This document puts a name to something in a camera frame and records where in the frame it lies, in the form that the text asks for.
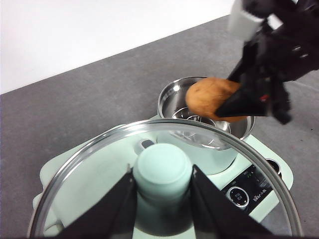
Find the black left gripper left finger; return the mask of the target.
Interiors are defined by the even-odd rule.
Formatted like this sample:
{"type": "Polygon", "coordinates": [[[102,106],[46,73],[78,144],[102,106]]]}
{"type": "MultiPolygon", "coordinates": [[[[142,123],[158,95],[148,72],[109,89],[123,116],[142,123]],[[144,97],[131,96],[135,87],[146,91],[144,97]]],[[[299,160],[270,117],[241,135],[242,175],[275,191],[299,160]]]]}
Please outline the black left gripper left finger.
{"type": "Polygon", "coordinates": [[[131,239],[137,213],[137,184],[126,173],[93,207],[58,234],[60,239],[131,239]]]}

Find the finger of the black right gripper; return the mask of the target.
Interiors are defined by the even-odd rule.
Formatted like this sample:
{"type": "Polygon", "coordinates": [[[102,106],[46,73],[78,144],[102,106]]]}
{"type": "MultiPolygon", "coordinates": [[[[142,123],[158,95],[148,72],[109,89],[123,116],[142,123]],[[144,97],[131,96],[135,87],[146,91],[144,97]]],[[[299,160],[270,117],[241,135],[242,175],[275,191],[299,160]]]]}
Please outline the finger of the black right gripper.
{"type": "Polygon", "coordinates": [[[270,80],[248,80],[243,83],[223,80],[231,88],[231,94],[216,109],[220,118],[256,116],[265,117],[269,111],[270,80]]]}
{"type": "Polygon", "coordinates": [[[258,54],[259,43],[255,41],[245,42],[242,57],[227,77],[228,80],[237,83],[252,83],[255,77],[255,63],[258,54]]]}

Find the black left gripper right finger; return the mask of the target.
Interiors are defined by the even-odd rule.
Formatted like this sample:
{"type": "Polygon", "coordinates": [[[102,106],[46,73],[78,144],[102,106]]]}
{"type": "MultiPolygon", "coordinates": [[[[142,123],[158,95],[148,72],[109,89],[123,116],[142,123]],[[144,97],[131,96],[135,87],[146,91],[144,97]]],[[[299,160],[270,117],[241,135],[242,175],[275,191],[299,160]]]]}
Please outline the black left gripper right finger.
{"type": "Polygon", "coordinates": [[[197,165],[192,166],[190,208],[197,239],[261,239],[274,235],[235,207],[197,165]]]}

